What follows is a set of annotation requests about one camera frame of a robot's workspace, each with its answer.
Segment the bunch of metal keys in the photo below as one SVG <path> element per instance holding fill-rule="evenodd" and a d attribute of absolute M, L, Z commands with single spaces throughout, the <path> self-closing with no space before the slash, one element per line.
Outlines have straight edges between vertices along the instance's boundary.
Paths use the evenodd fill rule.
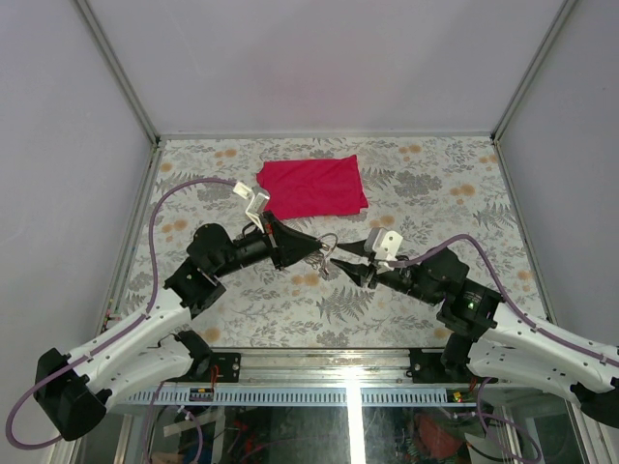
<path fill-rule="evenodd" d="M 330 252 L 316 251 L 306 258 L 306 262 L 324 278 L 327 278 L 330 275 L 328 270 L 330 256 Z"/>

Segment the silver wire keyring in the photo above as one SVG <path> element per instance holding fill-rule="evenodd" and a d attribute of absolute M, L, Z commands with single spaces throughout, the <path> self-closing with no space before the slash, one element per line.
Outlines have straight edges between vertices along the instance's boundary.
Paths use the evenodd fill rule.
<path fill-rule="evenodd" d="M 318 242 L 321 244 L 320 252 L 323 258 L 328 259 L 339 244 L 339 236 L 336 233 L 329 232 L 319 236 Z"/>

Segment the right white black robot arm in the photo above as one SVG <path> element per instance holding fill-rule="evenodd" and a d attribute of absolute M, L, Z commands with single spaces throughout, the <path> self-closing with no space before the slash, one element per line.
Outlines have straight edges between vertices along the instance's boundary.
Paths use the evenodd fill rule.
<path fill-rule="evenodd" d="M 471 236 L 459 234 L 408 258 L 398 254 L 400 234 L 376 229 L 364 241 L 340 245 L 367 264 L 334 263 L 362 288 L 382 285 L 438 306 L 438 321 L 452 333 L 440 360 L 448 379 L 458 382 L 472 375 L 526 385 L 617 427 L 617 347 L 519 309 L 494 270 L 489 272 L 493 287 L 468 278 L 468 265 L 449 248 L 456 241 L 479 246 Z"/>

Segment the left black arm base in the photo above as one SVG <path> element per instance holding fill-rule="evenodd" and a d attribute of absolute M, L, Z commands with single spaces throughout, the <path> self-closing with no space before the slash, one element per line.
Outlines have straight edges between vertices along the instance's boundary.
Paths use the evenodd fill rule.
<path fill-rule="evenodd" d="M 179 353 L 187 367 L 176 367 L 174 374 L 164 377 L 165 382 L 209 382 L 213 385 L 238 383 L 240 380 L 242 355 L 235 352 L 214 351 L 194 331 L 181 331 L 164 338 L 160 348 L 167 347 Z"/>

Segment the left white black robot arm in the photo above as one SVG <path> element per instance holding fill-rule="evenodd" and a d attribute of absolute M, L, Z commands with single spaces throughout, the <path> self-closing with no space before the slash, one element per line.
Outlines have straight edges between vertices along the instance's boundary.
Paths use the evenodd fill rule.
<path fill-rule="evenodd" d="M 200 226 L 185 261 L 145 309 L 66 354 L 51 348 L 39 357 L 33 396 L 62 439 L 86 435 L 116 404 L 150 386 L 205 379 L 212 350 L 188 325 L 223 295 L 221 278 L 264 260 L 281 270 L 322 248 L 270 212 L 259 222 L 238 239 L 219 224 Z"/>

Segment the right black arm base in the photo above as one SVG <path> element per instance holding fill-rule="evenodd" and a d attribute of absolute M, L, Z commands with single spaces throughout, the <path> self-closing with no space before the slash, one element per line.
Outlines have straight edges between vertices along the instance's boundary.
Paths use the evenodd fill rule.
<path fill-rule="evenodd" d="M 405 375 L 414 384 L 470 383 L 478 374 L 469 365 L 487 361 L 493 346 L 452 333 L 443 348 L 409 348 Z"/>

